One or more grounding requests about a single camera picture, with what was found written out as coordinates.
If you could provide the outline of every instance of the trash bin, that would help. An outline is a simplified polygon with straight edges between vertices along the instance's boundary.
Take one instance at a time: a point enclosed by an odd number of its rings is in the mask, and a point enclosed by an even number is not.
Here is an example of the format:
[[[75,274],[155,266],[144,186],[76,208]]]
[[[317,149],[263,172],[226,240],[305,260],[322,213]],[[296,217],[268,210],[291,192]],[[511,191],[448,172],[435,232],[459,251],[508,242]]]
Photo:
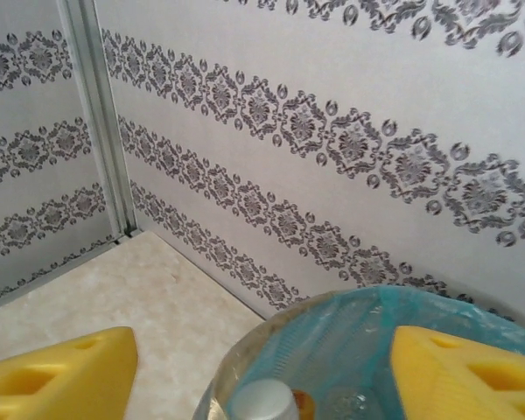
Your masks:
[[[317,419],[403,420],[389,364],[398,326],[525,355],[525,329],[472,304],[401,286],[331,292],[278,313],[232,347],[193,419],[230,419],[239,389],[275,378],[308,392]]]

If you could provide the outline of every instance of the blue plastic bag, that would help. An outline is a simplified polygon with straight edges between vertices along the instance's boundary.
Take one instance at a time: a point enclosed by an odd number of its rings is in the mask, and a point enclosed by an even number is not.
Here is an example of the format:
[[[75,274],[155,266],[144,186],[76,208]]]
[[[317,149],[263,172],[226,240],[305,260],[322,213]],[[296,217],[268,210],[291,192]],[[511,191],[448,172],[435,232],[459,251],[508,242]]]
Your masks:
[[[317,419],[403,420],[389,364],[398,326],[525,354],[525,329],[503,318],[420,290],[379,286],[332,295],[290,320],[269,337],[234,394],[252,381],[276,378],[311,394]],[[223,402],[227,413],[231,401]]]

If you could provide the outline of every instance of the damask pattern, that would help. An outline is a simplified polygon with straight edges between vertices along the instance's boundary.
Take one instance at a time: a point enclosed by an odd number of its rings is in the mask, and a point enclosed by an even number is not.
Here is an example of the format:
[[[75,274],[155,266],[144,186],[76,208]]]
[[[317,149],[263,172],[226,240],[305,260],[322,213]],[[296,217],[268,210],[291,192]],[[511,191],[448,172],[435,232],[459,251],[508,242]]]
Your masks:
[[[27,129],[10,140],[0,137],[0,182],[5,176],[15,178],[23,171],[34,172],[46,164],[56,165],[58,159],[68,161],[90,152],[88,126],[79,117],[74,124],[56,122],[37,133]]]
[[[314,158],[318,166],[334,165],[339,175],[416,202],[432,216],[451,212],[453,224],[471,233],[495,230],[503,247],[525,242],[525,180],[516,160],[492,153],[475,161],[466,144],[440,150],[435,134],[413,129],[396,136],[396,121],[375,122],[357,108],[338,115],[335,101],[321,108],[314,94],[289,97],[283,84],[271,88],[266,79],[248,81],[242,71],[232,76],[217,64],[209,69],[203,59],[196,65],[191,56],[177,58],[172,50],[118,33],[104,31],[103,37],[113,78],[223,124],[233,121],[237,130]]]
[[[219,236],[214,237],[210,230],[202,227],[195,220],[189,220],[186,214],[179,213],[175,207],[167,205],[162,199],[135,181],[130,181],[130,188],[137,211],[142,212],[156,224],[170,231],[185,245],[203,255],[208,261],[214,262],[220,270],[229,274],[233,279],[239,280],[241,287],[250,291],[254,290],[259,298],[266,299],[268,304],[277,311],[308,298],[308,296],[300,296],[299,290],[296,287],[289,286],[283,278],[276,274],[268,274],[267,269],[262,265],[257,266],[253,258],[245,254],[239,255],[237,249],[229,246],[225,240]],[[359,246],[357,238],[351,237],[349,241],[355,248]],[[382,269],[381,264],[374,257],[384,256],[387,259],[387,265],[390,265],[389,254],[379,251],[377,247],[371,247],[368,250],[356,250],[354,254],[360,259],[354,261],[351,267],[351,270],[358,270],[358,274],[354,276],[356,288],[378,284],[394,284],[416,287],[423,291],[437,293],[440,296],[455,298],[470,304],[475,303],[474,299],[466,294],[450,296],[447,293],[446,285],[443,282],[435,281],[430,275],[426,275],[425,278],[413,277],[411,275],[412,267],[406,262],[401,263],[398,267],[400,272],[407,276],[400,282],[391,283],[388,278],[381,275],[372,277],[372,281],[365,281],[369,280],[367,278],[369,274],[378,273]],[[486,309],[504,319],[514,321],[513,318],[502,314],[495,308]]]
[[[280,7],[279,0],[256,1],[260,9],[303,13],[348,27],[366,19],[363,25],[372,31],[406,31],[418,41],[432,30],[444,31],[446,45],[461,44],[467,50],[482,39],[494,39],[494,50],[506,58],[516,55],[525,43],[525,18],[520,19],[525,17],[525,0],[281,0]],[[249,0],[238,3],[246,5]]]
[[[189,220],[186,214],[179,213],[175,207],[165,204],[136,182],[130,181],[130,188],[136,210],[170,231],[233,279],[237,279],[241,286],[255,291],[270,306],[282,310],[308,298],[299,296],[299,290],[289,286],[283,278],[268,273],[262,265],[257,266],[253,258],[239,254],[236,248],[229,246],[222,238],[214,236],[195,220]]]
[[[155,167],[166,176],[187,185],[219,207],[241,217],[249,225],[274,235],[279,243],[297,249],[325,270],[334,270],[340,279],[358,287],[374,284],[412,285],[448,296],[444,282],[431,275],[417,276],[407,262],[394,263],[389,253],[376,246],[364,248],[355,235],[347,236],[330,221],[317,223],[311,212],[303,212],[288,200],[263,192],[250,180],[231,174],[219,164],[211,164],[196,152],[183,150],[166,137],[136,126],[119,116],[124,150]]]
[[[50,38],[41,31],[27,32],[23,39],[9,33],[0,40],[0,90],[13,89],[17,81],[24,86],[47,83],[58,74],[70,79],[72,71],[68,44],[60,31],[52,31]]]
[[[0,256],[102,213],[105,208],[103,189],[94,183],[91,188],[76,190],[72,196],[65,194],[44,202],[40,208],[30,207],[25,214],[14,213],[0,222]]]
[[[38,271],[35,271],[34,273],[31,273],[31,275],[27,279],[22,278],[18,280],[14,286],[5,286],[4,288],[0,289],[0,298],[4,297],[8,293],[12,293],[13,291],[16,291],[17,289],[20,289],[21,287],[26,286],[27,284],[34,282],[38,278],[44,275],[47,275],[56,269],[59,269],[63,265],[70,263],[72,260],[80,258],[81,256],[84,256],[88,252],[91,252],[107,243],[112,242],[113,239],[114,239],[113,236],[108,235],[105,239],[95,241],[90,246],[81,248],[80,251],[77,253],[72,253],[72,254],[69,254],[63,257],[62,260],[60,260],[59,262],[53,262],[48,268],[40,269]]]

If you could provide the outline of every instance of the wall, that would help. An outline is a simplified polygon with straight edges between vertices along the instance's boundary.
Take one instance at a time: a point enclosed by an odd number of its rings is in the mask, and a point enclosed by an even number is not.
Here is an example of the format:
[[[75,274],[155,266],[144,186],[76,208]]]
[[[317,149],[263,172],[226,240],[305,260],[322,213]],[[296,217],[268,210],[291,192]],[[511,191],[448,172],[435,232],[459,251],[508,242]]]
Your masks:
[[[116,235],[60,13],[0,1],[0,299]]]
[[[142,228],[265,315],[405,284],[525,323],[525,2],[97,3]]]

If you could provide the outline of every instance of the white bottle cap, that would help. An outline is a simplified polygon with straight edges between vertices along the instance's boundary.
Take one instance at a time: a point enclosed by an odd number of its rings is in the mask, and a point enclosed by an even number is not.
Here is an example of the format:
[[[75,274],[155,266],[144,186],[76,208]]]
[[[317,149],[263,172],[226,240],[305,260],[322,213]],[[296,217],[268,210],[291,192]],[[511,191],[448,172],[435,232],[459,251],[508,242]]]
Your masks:
[[[261,379],[243,387],[231,405],[233,420],[299,420],[291,389],[276,379]]]

